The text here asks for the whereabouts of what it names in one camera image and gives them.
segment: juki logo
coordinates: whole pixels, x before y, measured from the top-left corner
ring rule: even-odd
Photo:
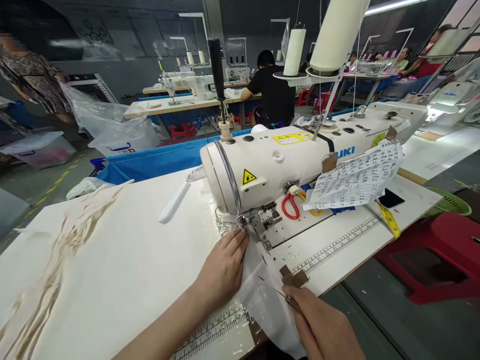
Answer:
[[[347,147],[346,149],[340,150],[340,153],[338,151],[335,151],[336,157],[337,158],[343,158],[344,156],[352,155],[355,152],[355,146],[352,147]]]

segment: person's left hand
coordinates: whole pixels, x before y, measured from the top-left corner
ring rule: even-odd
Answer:
[[[236,229],[222,237],[213,247],[192,285],[205,311],[212,313],[237,292],[242,279],[242,258],[249,244],[245,229]]]

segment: ceiling light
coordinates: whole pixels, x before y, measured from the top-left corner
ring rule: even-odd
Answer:
[[[397,9],[397,8],[402,8],[406,7],[408,5],[416,4],[416,3],[421,3],[424,1],[428,0],[400,0],[400,1],[391,1],[388,3],[384,3],[381,5],[376,5],[372,6],[367,9],[365,12],[365,16],[373,15],[373,14],[378,14],[378,13],[383,13],[389,10]]]

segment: red shirt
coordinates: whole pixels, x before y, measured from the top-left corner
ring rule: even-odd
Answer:
[[[427,46],[422,56],[427,56],[427,54],[430,52],[430,50],[432,50],[433,47],[434,44]],[[418,68],[418,75],[416,77],[422,78],[424,76],[431,76],[435,74],[435,72],[441,65],[442,64],[431,64],[428,60],[423,59],[420,63],[420,67]]]

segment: smartphone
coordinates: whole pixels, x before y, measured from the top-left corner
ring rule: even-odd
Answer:
[[[400,196],[394,194],[387,188],[385,189],[385,195],[379,197],[378,201],[388,209],[405,202],[405,200],[403,200]]]

